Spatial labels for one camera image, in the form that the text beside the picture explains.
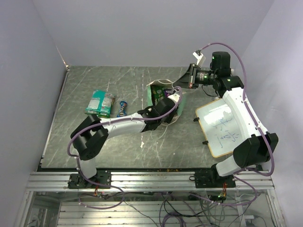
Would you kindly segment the green printed paper bag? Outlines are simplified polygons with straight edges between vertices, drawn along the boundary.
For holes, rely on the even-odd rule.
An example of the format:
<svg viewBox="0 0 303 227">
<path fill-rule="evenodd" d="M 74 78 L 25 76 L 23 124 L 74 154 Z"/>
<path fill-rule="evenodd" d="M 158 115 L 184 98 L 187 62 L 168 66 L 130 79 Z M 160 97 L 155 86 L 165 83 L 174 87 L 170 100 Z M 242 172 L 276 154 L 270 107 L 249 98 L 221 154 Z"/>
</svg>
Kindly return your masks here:
<svg viewBox="0 0 303 227">
<path fill-rule="evenodd" d="M 152 85 L 163 86 L 163 87 L 165 87 L 165 89 L 167 89 L 167 88 L 168 88 L 168 89 L 173 89 L 172 84 L 173 84 L 173 81 L 171 81 L 171 80 L 169 80 L 169 79 L 157 79 L 157 80 L 154 80 L 154 81 L 152 81 L 151 83 L 149 83 L 149 84 L 146 86 L 146 87 L 147 87 L 147 105 L 148 105 L 148 106 L 156 105 L 156 104 L 160 101 L 160 100 L 159 100 L 158 102 L 157 102 L 157 101 L 154 101 L 154 99 L 153 99 L 153 97 L 152 97 L 152 92 L 151 92 L 151 86 L 152 86 Z M 174 124 L 174 123 L 178 120 L 178 118 L 182 115 L 182 112 L 183 112 L 183 109 L 184 109 L 185 103 L 186 103 L 186 97 L 187 97 L 186 92 L 183 90 L 183 91 L 182 91 L 182 100 L 181 100 L 179 106 L 177 107 L 177 112 L 176 112 L 175 116 L 173 117 L 172 122 L 170 122 L 170 123 L 163 122 L 163 123 L 161 124 L 161 127 L 162 127 L 163 129 L 165 129 L 165 130 L 164 130 L 164 132 L 161 134 L 161 136 L 159 136 L 159 137 L 157 138 L 157 140 L 159 140 L 159 139 L 161 139 L 162 137 L 164 137 L 164 135 L 166 134 L 166 131 L 167 131 L 168 127 L 169 127 L 170 125 Z"/>
</svg>

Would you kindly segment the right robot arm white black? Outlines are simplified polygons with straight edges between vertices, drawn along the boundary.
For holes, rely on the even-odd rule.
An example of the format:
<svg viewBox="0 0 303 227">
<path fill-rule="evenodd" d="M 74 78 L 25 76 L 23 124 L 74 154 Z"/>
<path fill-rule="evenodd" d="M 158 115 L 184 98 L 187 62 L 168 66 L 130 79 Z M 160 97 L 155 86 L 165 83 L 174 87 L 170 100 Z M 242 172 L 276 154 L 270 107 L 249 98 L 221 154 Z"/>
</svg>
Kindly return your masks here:
<svg viewBox="0 0 303 227">
<path fill-rule="evenodd" d="M 213 157 L 229 155 L 210 168 L 202 168 L 189 179 L 196 188 L 235 187 L 234 174 L 268 162 L 278 143 L 276 133 L 268 132 L 251 107 L 244 84 L 232 74 L 230 54 L 214 52 L 210 69 L 201 66 L 205 56 L 193 53 L 197 59 L 186 73 L 174 82 L 175 86 L 194 89 L 212 86 L 218 99 L 196 109 L 199 122 Z"/>
</svg>

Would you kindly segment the green snack packet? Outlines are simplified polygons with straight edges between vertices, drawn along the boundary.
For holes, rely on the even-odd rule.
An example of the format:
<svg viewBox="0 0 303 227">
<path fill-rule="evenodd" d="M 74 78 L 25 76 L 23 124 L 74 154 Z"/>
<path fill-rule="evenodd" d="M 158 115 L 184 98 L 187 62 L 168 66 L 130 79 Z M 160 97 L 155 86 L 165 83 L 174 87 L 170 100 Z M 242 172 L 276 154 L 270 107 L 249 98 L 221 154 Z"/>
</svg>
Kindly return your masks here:
<svg viewBox="0 0 303 227">
<path fill-rule="evenodd" d="M 114 101 L 115 96 L 113 94 L 96 89 L 92 93 L 85 113 L 96 114 L 100 118 L 109 118 Z"/>
</svg>

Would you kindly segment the blue snack packet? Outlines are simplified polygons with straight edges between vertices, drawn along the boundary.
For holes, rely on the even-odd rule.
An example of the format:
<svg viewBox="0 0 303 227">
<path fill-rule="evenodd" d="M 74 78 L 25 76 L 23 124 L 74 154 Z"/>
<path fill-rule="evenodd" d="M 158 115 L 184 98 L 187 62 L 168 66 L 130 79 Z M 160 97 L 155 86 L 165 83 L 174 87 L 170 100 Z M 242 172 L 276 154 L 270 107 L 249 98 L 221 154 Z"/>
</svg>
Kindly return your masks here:
<svg viewBox="0 0 303 227">
<path fill-rule="evenodd" d="M 120 109 L 118 111 L 117 117 L 124 117 L 126 116 L 126 107 L 128 106 L 126 101 L 120 102 Z"/>
</svg>

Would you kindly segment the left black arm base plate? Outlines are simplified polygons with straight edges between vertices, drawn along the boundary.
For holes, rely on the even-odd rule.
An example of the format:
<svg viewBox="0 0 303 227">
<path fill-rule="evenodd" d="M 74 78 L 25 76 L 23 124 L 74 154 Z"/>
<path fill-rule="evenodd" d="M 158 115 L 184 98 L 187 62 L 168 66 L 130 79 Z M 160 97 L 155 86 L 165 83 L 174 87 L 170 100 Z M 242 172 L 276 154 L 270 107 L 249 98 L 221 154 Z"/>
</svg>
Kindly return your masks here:
<svg viewBox="0 0 303 227">
<path fill-rule="evenodd" d="M 68 181 L 68 189 L 108 189 L 111 184 L 111 174 L 108 171 L 98 170 L 89 180 L 97 183 L 97 185 L 85 180 L 80 173 L 71 174 Z"/>
</svg>

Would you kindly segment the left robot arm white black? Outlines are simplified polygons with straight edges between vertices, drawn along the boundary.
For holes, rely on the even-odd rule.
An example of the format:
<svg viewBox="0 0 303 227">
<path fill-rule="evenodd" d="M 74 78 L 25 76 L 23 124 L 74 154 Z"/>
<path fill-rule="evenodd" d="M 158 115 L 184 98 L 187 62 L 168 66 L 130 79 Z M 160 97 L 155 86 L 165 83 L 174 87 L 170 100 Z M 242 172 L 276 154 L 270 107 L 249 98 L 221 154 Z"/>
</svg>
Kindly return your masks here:
<svg viewBox="0 0 303 227">
<path fill-rule="evenodd" d="M 96 184 L 95 157 L 106 140 L 128 133 L 154 131 L 162 123 L 170 123 L 181 100 L 182 95 L 174 93 L 132 115 L 105 120 L 95 114 L 88 116 L 71 134 L 67 148 L 68 155 L 77 161 L 80 183 L 86 188 Z"/>
</svg>

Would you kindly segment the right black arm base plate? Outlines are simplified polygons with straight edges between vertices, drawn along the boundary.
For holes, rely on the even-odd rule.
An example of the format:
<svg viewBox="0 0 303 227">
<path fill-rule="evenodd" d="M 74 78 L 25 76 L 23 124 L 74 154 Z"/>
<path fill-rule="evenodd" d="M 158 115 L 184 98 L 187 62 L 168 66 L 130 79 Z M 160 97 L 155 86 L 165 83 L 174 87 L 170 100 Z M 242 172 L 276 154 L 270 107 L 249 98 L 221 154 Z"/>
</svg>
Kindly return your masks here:
<svg viewBox="0 0 303 227">
<path fill-rule="evenodd" d="M 211 168 L 202 168 L 189 177 L 200 188 L 235 188 L 236 183 L 232 175 L 219 176 L 217 171 Z"/>
</svg>

